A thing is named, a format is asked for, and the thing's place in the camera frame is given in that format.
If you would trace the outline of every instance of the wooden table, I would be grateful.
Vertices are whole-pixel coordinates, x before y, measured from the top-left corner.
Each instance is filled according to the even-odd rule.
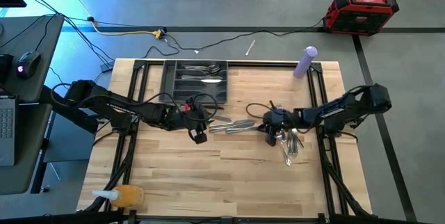
[[[133,64],[131,59],[116,60],[110,90],[127,96]],[[339,64],[321,64],[328,99],[342,96]],[[162,66],[150,66],[145,99],[159,92],[161,74]],[[220,114],[233,120],[247,118],[245,106],[251,102],[267,104],[271,99],[288,110],[311,107],[307,77],[295,79],[289,68],[230,67],[228,75],[229,99]],[[266,112],[254,106],[250,110],[255,115]],[[97,136],[110,130],[105,127]],[[140,124],[130,179],[130,184],[145,190],[138,215],[313,218],[327,213],[314,130],[300,136],[305,148],[291,167],[284,164],[280,147],[268,145],[262,133],[207,136],[206,143],[196,145],[185,130],[168,132]],[[94,200],[91,191],[102,189],[109,180],[117,141],[116,134],[94,147],[78,209],[87,207]],[[346,186],[371,212],[355,140],[337,138],[337,148]],[[339,213],[337,189],[332,185]]]

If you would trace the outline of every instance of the purple bottle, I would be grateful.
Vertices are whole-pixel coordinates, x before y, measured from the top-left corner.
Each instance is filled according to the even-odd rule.
[[[301,78],[306,74],[307,69],[311,65],[312,60],[317,56],[318,50],[313,46],[306,47],[305,55],[301,58],[299,64],[293,71],[293,75],[296,78]]]

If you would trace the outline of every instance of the red portable generator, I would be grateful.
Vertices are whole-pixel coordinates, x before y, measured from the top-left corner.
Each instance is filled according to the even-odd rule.
[[[323,26],[328,33],[373,35],[397,11],[396,0],[334,0]]]

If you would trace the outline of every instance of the concrete floor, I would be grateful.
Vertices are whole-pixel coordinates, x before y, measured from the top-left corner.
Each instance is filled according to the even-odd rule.
[[[28,8],[11,8],[6,16],[48,13],[41,5],[26,0]],[[70,17],[85,18],[76,0],[46,0]],[[332,0],[82,0],[96,20],[137,25],[163,26],[311,26],[324,16]],[[445,27],[442,0],[398,0],[400,11],[388,27]],[[112,58],[135,58],[164,42],[148,35],[107,37],[86,33]],[[172,33],[189,47],[207,45],[237,33]],[[295,33],[283,38],[257,34],[206,49],[196,54],[182,51],[172,58],[245,59],[253,39],[257,43],[248,56],[258,60],[298,60],[302,49],[315,45],[318,61],[339,61],[345,87],[364,83],[354,44],[348,35]],[[375,82],[388,87],[394,107],[385,114],[389,133],[419,221],[442,223],[445,198],[445,144],[441,119],[445,109],[440,103],[445,94],[443,54],[445,33],[381,33],[361,38],[364,54]],[[160,58],[155,53],[150,58]],[[62,33],[51,66],[64,82],[94,79],[100,72],[100,60],[75,33]],[[75,67],[82,72],[73,73]],[[99,83],[108,85],[109,74]],[[47,85],[58,83],[50,73]],[[369,197],[374,214],[404,219],[403,210],[385,156],[374,118],[357,131]],[[57,163],[62,174],[59,182],[49,170],[45,184],[53,190],[44,195],[0,197],[0,218],[39,214],[72,213],[86,171],[86,161]]]

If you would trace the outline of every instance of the cutlery tray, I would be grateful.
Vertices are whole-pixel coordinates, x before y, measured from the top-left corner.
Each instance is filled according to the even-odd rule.
[[[182,75],[205,76],[206,72],[201,70],[186,70],[184,65],[210,66],[218,64],[220,72],[217,75],[222,77],[219,83],[205,83],[200,79],[181,79]],[[177,103],[184,103],[186,99],[199,93],[208,93],[215,97],[219,105],[227,102],[227,61],[183,61],[166,60],[164,61],[160,93],[172,95]],[[213,104],[213,100],[205,95],[196,98],[203,104]],[[167,95],[159,96],[159,101],[171,103],[172,100]]]

